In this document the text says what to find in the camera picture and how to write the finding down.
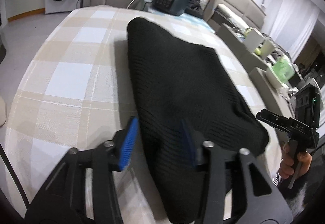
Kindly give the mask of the right hand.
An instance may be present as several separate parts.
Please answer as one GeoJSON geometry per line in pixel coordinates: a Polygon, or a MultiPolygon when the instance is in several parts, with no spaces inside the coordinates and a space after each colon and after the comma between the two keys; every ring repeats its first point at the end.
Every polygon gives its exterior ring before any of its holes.
{"type": "MultiPolygon", "coordinates": [[[[290,145],[286,143],[283,146],[282,161],[280,163],[280,168],[278,171],[280,177],[284,179],[288,179],[290,176],[292,176],[295,173],[295,170],[293,168],[294,159],[290,156],[289,152],[290,152],[290,145]]],[[[299,178],[308,172],[312,163],[312,156],[307,151],[300,152],[297,154],[297,160],[302,163],[299,173],[297,175],[297,177],[299,178]]]]}

